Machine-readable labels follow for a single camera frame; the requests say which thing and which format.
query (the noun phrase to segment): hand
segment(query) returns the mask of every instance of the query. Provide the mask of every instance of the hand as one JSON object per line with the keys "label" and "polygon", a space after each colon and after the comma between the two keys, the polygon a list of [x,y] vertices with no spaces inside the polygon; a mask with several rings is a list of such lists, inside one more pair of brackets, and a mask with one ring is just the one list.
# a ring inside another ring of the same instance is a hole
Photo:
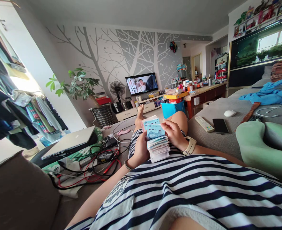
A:
{"label": "hand", "polygon": [[127,161],[127,165],[131,168],[136,168],[150,158],[150,153],[147,150],[147,131],[143,132],[137,139],[134,155]]}
{"label": "hand", "polygon": [[169,141],[180,151],[187,149],[189,141],[187,141],[180,131],[178,124],[165,120],[161,123],[161,128],[167,133]]}

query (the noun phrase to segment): laptop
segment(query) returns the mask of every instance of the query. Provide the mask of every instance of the laptop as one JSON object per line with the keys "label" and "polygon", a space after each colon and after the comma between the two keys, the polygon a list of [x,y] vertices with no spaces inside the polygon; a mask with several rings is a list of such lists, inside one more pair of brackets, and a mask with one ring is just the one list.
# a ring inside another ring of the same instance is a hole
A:
{"label": "laptop", "polygon": [[66,150],[73,149],[89,141],[95,126],[82,129],[70,134],[65,135],[55,144],[49,151],[44,154],[41,159],[44,160],[54,155],[58,155]]}

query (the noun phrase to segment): standing fan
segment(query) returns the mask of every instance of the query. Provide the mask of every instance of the standing fan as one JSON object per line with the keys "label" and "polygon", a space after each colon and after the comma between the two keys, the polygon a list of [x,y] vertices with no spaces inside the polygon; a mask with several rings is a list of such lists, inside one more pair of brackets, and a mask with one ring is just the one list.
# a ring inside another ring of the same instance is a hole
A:
{"label": "standing fan", "polygon": [[125,93],[124,85],[119,81],[114,81],[110,84],[109,89],[113,95],[116,95],[118,97],[119,103],[121,103],[120,96]]}

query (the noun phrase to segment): foot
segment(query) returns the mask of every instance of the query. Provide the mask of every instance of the foot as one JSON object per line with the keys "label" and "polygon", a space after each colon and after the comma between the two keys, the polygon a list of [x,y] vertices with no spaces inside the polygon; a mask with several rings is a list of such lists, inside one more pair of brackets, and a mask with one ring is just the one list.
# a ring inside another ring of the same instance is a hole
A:
{"label": "foot", "polygon": [[143,104],[139,105],[139,107],[138,107],[138,116],[137,117],[139,119],[141,119],[141,120],[144,119],[144,117],[143,117],[143,110],[144,110],[144,105]]}

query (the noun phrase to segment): fish tank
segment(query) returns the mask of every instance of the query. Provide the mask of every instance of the fish tank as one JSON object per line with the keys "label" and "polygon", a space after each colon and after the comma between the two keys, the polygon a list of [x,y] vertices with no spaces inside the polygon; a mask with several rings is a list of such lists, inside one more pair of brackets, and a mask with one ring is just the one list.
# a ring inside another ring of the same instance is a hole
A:
{"label": "fish tank", "polygon": [[282,59],[282,19],[231,42],[230,70]]}

